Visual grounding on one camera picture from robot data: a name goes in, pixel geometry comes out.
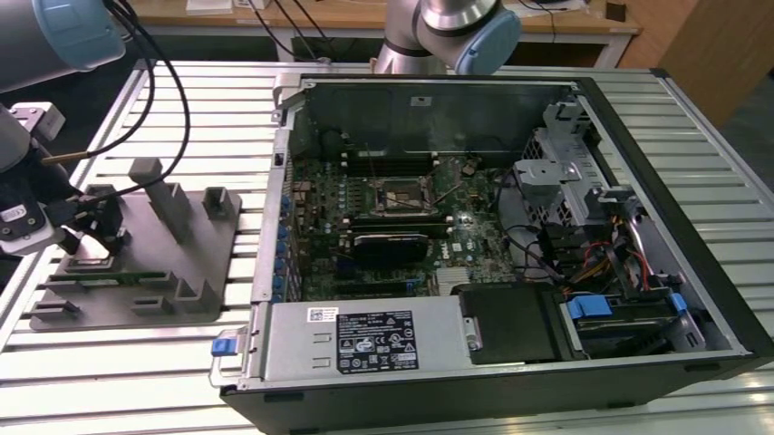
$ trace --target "black cable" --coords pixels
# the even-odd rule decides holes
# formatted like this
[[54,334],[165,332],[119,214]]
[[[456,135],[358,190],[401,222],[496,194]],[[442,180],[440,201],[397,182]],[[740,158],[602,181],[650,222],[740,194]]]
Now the black cable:
[[[526,246],[528,251],[530,250],[530,247],[533,247],[534,245],[537,245],[540,242],[536,240],[534,242],[530,242]],[[530,256],[528,255],[528,253],[524,253],[524,266],[530,267]]]
[[552,18],[552,43],[553,44],[557,43],[557,24],[554,23],[554,12],[553,11],[565,12],[569,9],[566,7],[545,7],[538,2],[536,2],[536,4],[540,6],[540,8],[538,7],[533,7],[528,3],[525,3],[524,0],[520,0],[520,3],[528,9],[532,9],[534,11],[546,11],[546,12],[549,12],[549,15],[550,15],[550,18]]
[[279,12],[282,12],[282,14],[286,15],[286,18],[290,22],[290,25],[293,26],[293,29],[295,30],[295,33],[302,38],[302,44],[306,47],[306,51],[310,53],[310,56],[313,56],[313,59],[317,59],[315,51],[313,50],[310,43],[306,41],[306,37],[303,36],[302,29],[299,28],[298,24],[295,23],[295,20],[291,18],[289,11],[286,11],[286,6],[282,5],[282,2],[279,0],[275,0],[275,1],[278,3]]
[[146,50],[146,48],[143,47],[143,44],[141,43],[139,39],[137,38],[137,20],[133,18],[133,14],[129,11],[123,10],[121,7],[118,7],[117,4],[109,3],[109,4],[106,4],[106,7],[109,8],[109,11],[113,13],[113,16],[115,17],[117,21],[122,24],[123,28],[129,32],[131,39],[135,39],[137,50],[139,51],[141,57],[143,58],[143,61],[146,62],[146,66],[149,67],[149,100],[146,101],[146,107],[145,107],[143,111],[141,112],[141,116],[137,119],[135,125],[133,125],[130,130],[113,143],[110,143],[109,145],[106,145],[105,147],[102,147],[98,150],[89,151],[86,153],[87,159],[91,159],[91,158],[99,156],[101,154],[110,152],[119,145],[122,145],[125,142],[129,141],[129,139],[135,135],[137,131],[143,126],[143,123],[146,122],[146,118],[150,115],[154,101],[157,99],[157,73],[154,72],[154,66],[153,66],[153,63],[150,60],[149,51]]
[[258,21],[261,22],[262,27],[266,30],[266,34],[269,35],[271,40],[275,42],[275,45],[282,49],[282,51],[286,52],[287,54],[290,54],[297,61],[319,62],[318,59],[307,59],[302,56],[297,56],[297,54],[293,52],[293,50],[285,46],[285,44],[279,41],[278,37],[275,36],[275,33],[269,28],[269,24],[266,23],[265,18],[262,17],[261,13],[258,12],[258,8],[255,7],[255,3],[253,2],[253,0],[247,0],[247,1],[251,4],[253,13],[255,14],[255,18],[258,18]]
[[504,178],[500,181],[500,186],[497,188],[497,195],[496,195],[496,202],[490,205],[490,210],[497,211],[500,209],[500,198],[504,195],[504,188],[506,187],[506,180],[509,179],[509,176],[513,175],[514,177],[514,181],[517,186],[520,186],[520,181],[516,180],[517,178],[517,172],[513,170],[513,168],[506,169],[506,172],[504,173]]
[[544,261],[544,258],[541,258],[541,256],[538,254],[536,254],[533,251],[530,251],[530,249],[525,245],[522,245],[520,242],[517,242],[517,240],[510,236],[509,233],[504,233],[504,234],[506,235],[506,238],[509,239],[510,244],[514,245],[514,247],[517,249],[520,249],[528,256],[530,256],[532,258],[536,259],[538,265],[544,268],[544,270],[546,271],[546,273],[549,274],[549,276],[552,277],[554,282],[557,282],[558,284],[566,285],[565,277],[560,274],[557,269],[554,269],[554,267],[549,263],[546,263],[546,261]]
[[505,229],[506,232],[512,231],[514,228],[524,228],[528,231],[530,231],[532,233],[540,233],[541,229],[538,227],[536,227],[534,225],[525,225],[525,224],[517,224],[517,225],[512,225],[510,227],[508,227]]
[[[129,14],[127,16],[130,16],[130,17],[137,16],[135,9],[129,4],[127,0],[117,0],[117,1],[122,4],[123,9],[126,9],[126,10],[122,11],[121,7],[115,7],[114,10],[118,11],[119,14],[122,14],[122,15]],[[183,115],[186,118],[186,126],[185,126],[185,131],[183,131],[183,140],[181,142],[181,150],[178,151],[178,154],[174,157],[174,160],[173,160],[173,163],[170,164],[170,167],[161,174],[159,177],[157,177],[155,179],[153,179],[151,181],[149,181],[146,183],[137,184],[131,188],[125,188],[122,190],[111,192],[107,195],[89,199],[87,201],[85,201],[81,204],[81,208],[94,207],[97,204],[99,204],[101,202],[103,202],[109,199],[122,197],[123,195],[127,195],[133,192],[137,192],[141,189],[145,189],[149,186],[153,186],[154,184],[163,182],[167,179],[167,177],[170,177],[170,174],[173,174],[173,172],[175,171],[175,168],[178,167],[178,164],[181,163],[181,160],[183,159],[183,156],[186,155],[189,141],[191,139],[191,109],[189,107],[189,98],[186,96],[186,89],[183,87],[183,82],[181,80],[181,76],[178,75],[178,71],[175,70],[175,67],[173,66],[173,62],[170,61],[170,58],[165,54],[162,48],[159,47],[159,44],[157,43],[157,40],[150,35],[150,33],[146,30],[146,28],[143,27],[143,25],[139,22],[134,22],[134,25],[135,25],[135,29],[138,30],[138,32],[141,33],[141,35],[143,36],[146,41],[149,42],[149,45],[151,46],[151,48],[154,49],[154,51],[159,55],[159,58],[165,62],[165,65],[167,66],[167,69],[170,70],[170,74],[173,75],[175,86],[178,88],[178,91],[181,92],[181,102],[183,103]]]
[[[334,48],[334,44],[333,44],[333,42],[334,42],[334,40],[337,38],[329,38],[329,36],[326,35],[326,32],[323,32],[323,29],[317,24],[315,18],[313,18],[313,15],[306,11],[306,7],[303,7],[302,2],[299,2],[299,0],[293,0],[293,2],[295,3],[297,6],[299,6],[299,9],[302,9],[303,14],[306,15],[306,19],[310,20],[310,23],[313,23],[313,26],[315,27],[317,31],[319,32],[319,35],[323,37],[323,40],[329,44],[331,57],[337,57],[338,58],[339,55],[337,54],[337,49]],[[355,45],[355,39],[357,38],[354,38],[353,44],[350,45],[350,48],[347,49],[347,52],[350,50],[353,50],[353,46]]]

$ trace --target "circuit board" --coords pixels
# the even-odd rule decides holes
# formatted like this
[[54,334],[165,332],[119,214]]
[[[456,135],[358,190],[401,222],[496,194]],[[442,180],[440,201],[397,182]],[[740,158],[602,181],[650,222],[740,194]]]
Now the circuit board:
[[[501,170],[478,170],[477,160],[466,156],[445,156],[434,163],[422,176],[355,177],[335,163],[297,162],[294,200],[305,301],[358,297],[357,291],[343,290],[357,290],[359,285],[379,290],[379,284],[393,293],[401,289],[400,295],[438,295],[436,272],[444,267],[465,267],[472,283],[516,281],[517,268],[497,213],[490,211],[497,194],[493,178]],[[437,231],[429,237],[428,255],[397,267],[357,267],[346,254],[347,224],[363,218],[377,222],[375,233],[391,232],[395,217],[444,222],[444,233]],[[377,291],[361,297],[389,296]]]

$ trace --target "aluminum table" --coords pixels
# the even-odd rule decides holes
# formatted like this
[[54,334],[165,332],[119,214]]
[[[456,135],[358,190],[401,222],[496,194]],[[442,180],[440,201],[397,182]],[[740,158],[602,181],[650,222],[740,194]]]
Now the aluminum table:
[[[218,321],[177,327],[37,333],[27,313],[38,285],[62,258],[57,248],[29,256],[0,297],[0,433],[254,434],[221,401],[209,373],[213,338],[249,321],[261,236],[266,172],[273,149],[273,86],[281,73],[367,73],[369,66],[305,63],[175,63],[191,100],[191,144],[171,181],[189,191],[226,186],[243,198],[239,235]],[[78,186],[131,185],[133,158],[170,163],[183,133],[182,103],[170,73],[157,68],[157,103],[146,126],[122,147],[83,163]],[[501,74],[588,75],[600,84],[677,201],[701,231],[765,327],[774,331],[774,196],[668,78],[649,71],[509,68]],[[135,123],[149,95],[135,71],[91,149]],[[606,154],[618,179],[613,154]],[[223,361],[239,369],[239,358]],[[474,420],[363,434],[664,434],[774,431],[773,367],[729,381],[690,386],[646,406]]]

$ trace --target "power cord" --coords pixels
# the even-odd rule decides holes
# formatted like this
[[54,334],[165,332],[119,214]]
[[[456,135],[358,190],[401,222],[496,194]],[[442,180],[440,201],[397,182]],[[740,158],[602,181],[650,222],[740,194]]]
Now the power cord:
[[[313,18],[313,15],[307,12],[306,7],[303,7],[302,2],[299,2],[299,0],[293,0],[293,2],[295,3],[297,6],[299,6],[299,9],[302,9],[302,13],[306,16],[306,19],[310,20],[310,23],[313,23],[313,26],[315,27],[317,32],[319,33],[323,40],[326,41],[326,44],[329,44],[331,56],[338,58],[339,55],[337,54],[337,50],[334,49],[334,44],[333,44],[333,42],[337,38],[329,38],[329,36],[326,35],[326,32],[323,32],[322,27],[317,24],[315,18]],[[350,48],[347,48],[346,52],[353,50],[353,46],[355,45],[355,40],[357,40],[357,38],[354,38],[353,44],[350,45]]]
[[279,41],[278,37],[275,36],[275,33],[271,31],[271,28],[269,27],[269,24],[266,23],[266,20],[262,17],[262,14],[258,12],[258,7],[255,7],[255,3],[253,2],[253,0],[249,0],[249,3],[251,4],[251,9],[253,9],[253,13],[255,14],[255,18],[258,18],[258,21],[259,21],[259,23],[262,24],[262,27],[266,30],[266,34],[269,35],[269,37],[274,41],[275,45],[282,49],[282,51],[286,52],[287,54],[290,54],[297,61],[301,61],[301,62],[319,62],[318,59],[307,59],[307,58],[305,58],[302,56],[298,56],[293,52],[293,50],[289,47],[285,46],[285,44]]
[[554,23],[554,11],[557,12],[565,12],[569,11],[569,9],[566,7],[545,7],[544,4],[536,2],[536,4],[540,7],[534,7],[530,6],[528,3],[524,2],[524,0],[520,0],[520,3],[522,4],[524,7],[526,7],[528,9],[533,10],[533,11],[546,11],[549,12],[550,15],[550,19],[552,19],[552,43],[557,43],[557,24]]
[[183,103],[183,116],[186,119],[186,124],[185,124],[185,130],[183,130],[183,140],[181,142],[181,150],[178,151],[178,154],[174,157],[174,160],[173,160],[173,163],[170,164],[170,167],[161,174],[161,176],[146,183],[137,184],[131,188],[125,188],[122,190],[118,190],[115,192],[109,193],[107,195],[102,195],[97,198],[89,199],[87,201],[85,201],[79,205],[81,210],[86,210],[89,208],[93,208],[101,202],[103,202],[109,199],[119,198],[123,195],[127,195],[133,192],[137,192],[141,189],[145,189],[145,188],[155,185],[157,183],[163,182],[167,179],[167,177],[170,177],[173,172],[175,171],[175,168],[178,167],[178,164],[181,163],[181,160],[183,159],[183,156],[186,155],[186,150],[187,150],[189,142],[191,139],[191,109],[189,107],[189,99],[186,96],[186,89],[183,87],[183,82],[181,80],[181,76],[178,75],[178,71],[175,70],[175,67],[173,65],[173,62],[170,61],[170,58],[167,57],[166,53],[163,52],[162,48],[159,47],[157,40],[154,39],[154,37],[150,35],[150,33],[146,30],[146,28],[143,27],[143,25],[137,20],[137,12],[135,12],[135,9],[133,8],[133,6],[130,5],[129,1],[127,0],[105,0],[105,3],[106,3],[106,7],[109,8],[109,10],[115,15],[121,15],[122,18],[133,24],[133,27],[141,33],[141,35],[143,36],[143,39],[146,39],[146,42],[149,43],[149,45],[151,46],[151,48],[154,49],[154,51],[159,55],[159,58],[162,59],[165,65],[167,66],[167,69],[170,70],[170,74],[173,75],[175,86],[178,88],[178,91],[181,92],[181,102]]
[[303,46],[306,47],[306,51],[310,53],[310,55],[315,59],[317,55],[315,55],[315,52],[313,51],[313,46],[310,45],[309,41],[306,40],[306,37],[303,36],[302,29],[299,28],[298,24],[295,23],[295,20],[291,18],[289,11],[286,11],[286,6],[282,5],[282,2],[279,0],[275,0],[275,1],[278,3],[279,11],[282,12],[283,15],[286,15],[286,18],[290,22],[290,25],[293,26],[293,29],[295,30],[295,33],[302,38],[302,43],[303,43]]

